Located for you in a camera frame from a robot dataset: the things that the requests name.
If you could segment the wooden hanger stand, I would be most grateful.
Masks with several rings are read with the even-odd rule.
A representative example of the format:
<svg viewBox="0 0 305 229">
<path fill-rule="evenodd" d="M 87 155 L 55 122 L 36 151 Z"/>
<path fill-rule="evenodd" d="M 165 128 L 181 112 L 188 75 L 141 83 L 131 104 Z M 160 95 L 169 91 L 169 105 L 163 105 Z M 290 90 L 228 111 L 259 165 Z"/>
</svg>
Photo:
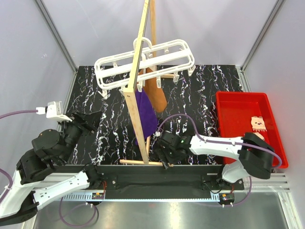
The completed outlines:
<svg viewBox="0 0 305 229">
<path fill-rule="evenodd" d="M 128 112 L 132 121 L 133 130 L 136 136 L 136 145 L 141 153 L 141 160 L 121 159 L 120 163 L 128 165 L 162 165 L 161 162 L 150 162 L 149 152 L 151 136 L 157 129 L 158 121 L 156 112 L 162 112 L 167 106 L 164 92 L 157 87 L 156 78 L 139 81 L 139 74 L 152 73 L 156 71 L 156 66 L 152 65 L 140 69 L 140 61 L 146 60 L 142 53 L 144 35 L 147 20 L 151 21 L 152 39 L 147 40 L 148 47 L 156 45 L 156 25 L 155 25 L 155 1 L 146 0 L 140 21 L 139 32 L 134 40 L 134 57 L 130 71 L 129 82 L 123 89 L 123 95 L 127 104 Z"/>
</svg>

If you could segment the purple sock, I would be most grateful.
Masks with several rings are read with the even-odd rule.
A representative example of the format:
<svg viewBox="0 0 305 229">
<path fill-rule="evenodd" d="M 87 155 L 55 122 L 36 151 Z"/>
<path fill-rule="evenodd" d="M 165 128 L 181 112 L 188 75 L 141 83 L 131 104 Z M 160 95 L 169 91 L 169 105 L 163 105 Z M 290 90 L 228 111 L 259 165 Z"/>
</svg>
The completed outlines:
<svg viewBox="0 0 305 229">
<path fill-rule="evenodd" d="M 154 108 L 145 91 L 135 92 L 144 139 L 155 133 L 158 126 Z"/>
</svg>

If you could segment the orange brown sock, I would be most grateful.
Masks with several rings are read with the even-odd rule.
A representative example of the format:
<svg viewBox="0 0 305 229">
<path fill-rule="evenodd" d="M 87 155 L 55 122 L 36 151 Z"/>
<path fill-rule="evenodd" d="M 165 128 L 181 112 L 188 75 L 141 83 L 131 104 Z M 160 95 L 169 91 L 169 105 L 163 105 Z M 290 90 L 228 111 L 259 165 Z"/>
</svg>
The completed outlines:
<svg viewBox="0 0 305 229">
<path fill-rule="evenodd" d="M 156 78 L 145 80 L 145 86 L 143 89 L 155 111 L 157 113 L 163 112 L 167 107 L 167 101 L 163 89 L 157 87 Z"/>
</svg>

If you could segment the white plastic clip hanger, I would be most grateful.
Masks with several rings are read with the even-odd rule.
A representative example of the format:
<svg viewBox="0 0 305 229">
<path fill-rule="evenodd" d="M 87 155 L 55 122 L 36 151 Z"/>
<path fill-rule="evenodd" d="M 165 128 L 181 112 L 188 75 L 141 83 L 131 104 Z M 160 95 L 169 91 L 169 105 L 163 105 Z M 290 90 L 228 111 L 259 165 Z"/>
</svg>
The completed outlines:
<svg viewBox="0 0 305 229">
<path fill-rule="evenodd" d="M 148 79 L 157 79 L 157 87 L 161 87 L 161 77 L 167 74 L 173 74 L 173 81 L 179 79 L 178 73 L 187 70 L 191 76 L 195 69 L 195 58 L 186 41 L 181 39 L 172 40 L 169 42 L 153 45 L 147 38 L 142 39 L 148 44 L 148 47 L 142 49 L 140 55 L 138 70 L 146 70 L 157 65 L 170 63 L 173 67 L 153 70 L 152 73 L 144 72 L 137 77 L 138 89 L 145 85 Z M 106 79 L 115 75 L 129 73 L 132 69 L 132 63 L 128 63 L 128 59 L 132 59 L 135 51 L 123 52 L 120 54 L 99 58 L 94 64 L 94 71 L 97 85 L 99 86 L 98 93 L 107 99 L 108 91 L 115 88 L 120 88 L 122 91 L 129 83 L 129 78 L 114 80 L 107 83 Z"/>
</svg>

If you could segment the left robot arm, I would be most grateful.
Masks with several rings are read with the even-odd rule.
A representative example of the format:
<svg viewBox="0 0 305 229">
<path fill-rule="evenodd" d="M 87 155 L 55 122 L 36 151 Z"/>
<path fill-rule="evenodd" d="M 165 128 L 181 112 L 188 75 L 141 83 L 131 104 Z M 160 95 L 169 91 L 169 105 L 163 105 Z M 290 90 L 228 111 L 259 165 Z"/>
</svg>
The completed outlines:
<svg viewBox="0 0 305 229">
<path fill-rule="evenodd" d="M 97 131 L 101 112 L 73 112 L 59 118 L 61 130 L 46 129 L 32 140 L 33 148 L 18 161 L 9 184 L 0 197 L 1 226 L 23 223 L 53 201 L 74 191 L 99 188 L 103 177 L 95 165 L 85 165 L 72 177 L 49 187 L 38 189 L 45 178 L 64 166 L 82 135 Z"/>
</svg>

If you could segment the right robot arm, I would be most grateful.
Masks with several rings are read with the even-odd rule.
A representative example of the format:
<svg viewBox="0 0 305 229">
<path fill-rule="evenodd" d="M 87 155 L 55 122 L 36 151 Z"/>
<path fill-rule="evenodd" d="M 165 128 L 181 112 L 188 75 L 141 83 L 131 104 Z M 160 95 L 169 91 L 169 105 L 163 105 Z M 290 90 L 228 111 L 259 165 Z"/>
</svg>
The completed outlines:
<svg viewBox="0 0 305 229">
<path fill-rule="evenodd" d="M 239 179 L 252 176 L 267 180 L 271 176 L 274 149 L 254 133 L 242 137 L 218 138 L 203 135 L 179 136 L 163 132 L 153 148 L 164 166 L 177 164 L 190 155 L 215 155 L 231 158 L 216 177 L 218 187 L 229 188 Z"/>
</svg>

